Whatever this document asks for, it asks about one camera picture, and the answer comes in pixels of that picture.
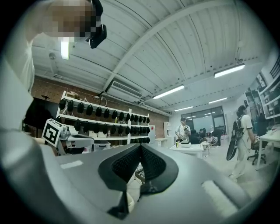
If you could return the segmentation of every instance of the fluorescent light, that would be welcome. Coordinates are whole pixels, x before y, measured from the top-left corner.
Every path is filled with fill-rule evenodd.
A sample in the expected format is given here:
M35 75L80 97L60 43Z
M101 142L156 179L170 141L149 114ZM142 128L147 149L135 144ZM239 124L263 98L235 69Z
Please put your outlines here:
M234 66L234 67L229 68L229 69L225 69L225 70L220 71L220 72L215 72L214 73L214 78L218 78L220 76L227 75L229 73L239 71L239 70L243 69L244 67L245 67L245 64L242 64L242 65Z
M167 91L165 93L162 93L162 94L159 94L157 96L154 96L153 99L159 99L160 97L166 96L168 94L174 93L174 92L179 91L179 90L184 89L184 88L185 88L184 85L176 87L176 88L171 89L171 90L169 90L169 91Z
M193 107L185 107L185 108L178 109L178 110L175 110L175 111L179 111L179 110L186 110L186 109L189 109L189 108L193 108Z
M222 101L222 100L226 100L226 99L227 99L227 97L226 97L226 98L219 99L219 100L211 101L211 102L209 102L209 104L210 104L210 103L215 103L215 102L218 102L218 101Z
M214 114L215 112L212 112L212 114ZM207 114L204 114L204 115L208 115L208 114L211 114L211 113L207 113Z
M61 49L61 57L63 59L68 60L69 59L69 42L61 42L60 49Z

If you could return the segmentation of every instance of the black backpack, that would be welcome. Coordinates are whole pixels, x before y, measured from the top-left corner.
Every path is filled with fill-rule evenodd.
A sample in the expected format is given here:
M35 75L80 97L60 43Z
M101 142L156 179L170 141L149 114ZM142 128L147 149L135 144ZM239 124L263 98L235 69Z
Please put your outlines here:
M233 129L231 133L231 142L229 143L228 150L227 150L227 161L231 160L236 153L238 140L242 138L243 136L243 128L241 128L241 119L243 115L238 117L233 122Z

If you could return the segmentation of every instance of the air conditioner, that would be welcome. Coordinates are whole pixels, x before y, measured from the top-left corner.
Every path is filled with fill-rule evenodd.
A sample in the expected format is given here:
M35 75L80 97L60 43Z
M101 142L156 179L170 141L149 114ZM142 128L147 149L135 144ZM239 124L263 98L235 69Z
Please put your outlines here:
M111 96L117 97L122 100L126 100L131 103L138 102L142 97L142 94L137 90L115 80L112 82L107 93Z

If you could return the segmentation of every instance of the white floor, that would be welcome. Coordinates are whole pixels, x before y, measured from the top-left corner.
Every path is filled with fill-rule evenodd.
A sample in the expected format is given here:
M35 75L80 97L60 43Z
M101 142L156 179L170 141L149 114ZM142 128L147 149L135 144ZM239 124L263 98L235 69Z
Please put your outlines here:
M229 176L235 166L237 161L236 156L232 160L226 160L226 154L228 150L228 141L222 140L221 147L212 147L210 148L210 155L204 157L204 161L209 163L215 169L222 172L225 176ZM254 151L251 150L249 155L253 155ZM270 161L278 157L277 153L270 153L267 155L267 164ZM256 162L255 165L252 165L253 158L247 161L245 168L245 174L237 179L237 183L250 195L252 199L259 196L262 192L269 188L273 182L274 174L277 167L277 162L273 162L270 165L267 165L264 168L256 171ZM134 180L134 176L127 184L127 192L132 196L134 202L137 203L139 198L139 190L141 186L141 181L139 179Z

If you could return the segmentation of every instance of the brick wall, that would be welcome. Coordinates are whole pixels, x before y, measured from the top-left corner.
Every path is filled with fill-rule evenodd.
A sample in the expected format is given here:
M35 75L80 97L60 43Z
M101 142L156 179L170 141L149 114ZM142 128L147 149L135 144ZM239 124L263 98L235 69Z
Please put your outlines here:
M75 86L71 86L68 84L56 82L53 80L44 79L41 77L35 77L34 85L31 91L31 95L33 97L44 99L42 95L48 96L50 99L49 101L54 103L59 103L61 96L63 94L63 91L73 91L79 94L81 98L86 97L88 102L99 104L99 99L94 98L95 95L97 95L94 92L81 89ZM156 126L156 138L162 138L164 137L164 130L163 130L163 122L169 121L167 116L157 114L155 112L143 109L141 107L137 107L131 104L126 104L121 101L117 101L115 99L111 99L109 97L106 97L107 99L107 106L111 108L116 108L119 110L128 111L129 108L132 109L132 113L136 114L142 114L142 115L148 115L150 116L150 124ZM104 119L96 118L94 115L90 119Z

